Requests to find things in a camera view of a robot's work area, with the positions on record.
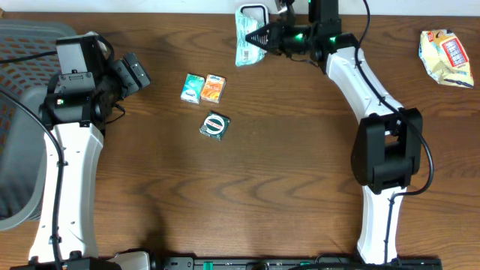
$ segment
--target plastic basket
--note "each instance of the plastic basket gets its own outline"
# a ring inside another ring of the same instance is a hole
[[[0,58],[56,50],[56,39],[76,35],[68,25],[0,19]],[[60,71],[56,55],[0,65],[0,87],[38,114],[50,77]],[[38,219],[45,183],[43,131],[0,95],[0,230]]]

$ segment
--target white background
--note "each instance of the white background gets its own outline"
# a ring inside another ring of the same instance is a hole
[[[339,0],[341,14],[364,14],[362,0]],[[241,3],[263,3],[275,14],[274,0],[0,0],[5,11],[154,12],[231,14]],[[372,14],[480,16],[480,0],[369,0]],[[297,14],[308,0],[296,0]]]

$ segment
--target blue and white packet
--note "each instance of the blue and white packet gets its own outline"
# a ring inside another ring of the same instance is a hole
[[[205,84],[205,78],[187,74],[187,80],[183,85],[180,98],[183,101],[200,104],[200,92],[202,91],[203,84]]]
[[[241,67],[243,65],[252,65],[260,62],[265,53],[257,46],[248,43],[245,36],[263,27],[264,22],[246,16],[242,13],[241,8],[235,12],[235,24],[237,27],[237,54],[235,57],[235,65]]]

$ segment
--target wood grain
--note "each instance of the wood grain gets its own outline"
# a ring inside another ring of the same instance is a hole
[[[342,16],[359,36],[364,16]],[[350,170],[356,120],[320,70],[267,56],[236,67],[230,15],[6,13],[96,31],[117,56],[135,52],[153,83],[122,105],[97,169],[101,255],[145,247],[199,257],[315,256],[352,252],[361,188]],[[445,269],[480,269],[480,92],[437,85],[418,57],[421,30],[450,28],[480,82],[480,19],[374,16],[364,51],[388,91],[424,116],[436,175],[406,198],[397,249],[439,256]],[[187,73],[226,77],[220,104],[180,101]],[[224,141],[199,133],[209,110],[232,119]],[[423,159],[411,189],[428,173]],[[3,268],[26,263],[38,224],[0,233]]]

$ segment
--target green connector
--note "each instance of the green connector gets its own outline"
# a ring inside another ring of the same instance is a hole
[[[204,262],[203,270],[213,270],[213,262]]]

